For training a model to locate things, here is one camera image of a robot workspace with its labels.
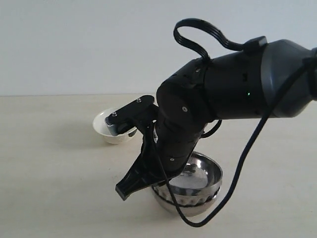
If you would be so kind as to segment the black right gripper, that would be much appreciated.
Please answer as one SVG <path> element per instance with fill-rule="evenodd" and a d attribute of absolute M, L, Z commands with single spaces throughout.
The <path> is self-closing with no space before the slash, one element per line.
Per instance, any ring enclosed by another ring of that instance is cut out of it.
<path fill-rule="evenodd" d="M 180 174 L 204 133 L 204 127 L 182 128 L 168 121 L 144 124 L 140 154 L 115 186 L 120 198 L 126 200 L 139 190 Z"/>

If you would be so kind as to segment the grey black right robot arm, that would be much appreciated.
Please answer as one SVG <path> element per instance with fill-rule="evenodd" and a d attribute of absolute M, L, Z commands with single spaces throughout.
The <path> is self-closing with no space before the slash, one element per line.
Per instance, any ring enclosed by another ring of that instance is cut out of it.
<path fill-rule="evenodd" d="M 155 96 L 144 95 L 112 117 L 118 132 L 136 127 L 143 134 L 140 155 L 116 192 L 125 200 L 179 175 L 208 123 L 262 117 L 287 78 L 316 59 L 316 49 L 278 40 L 252 52 L 191 60 Z"/>

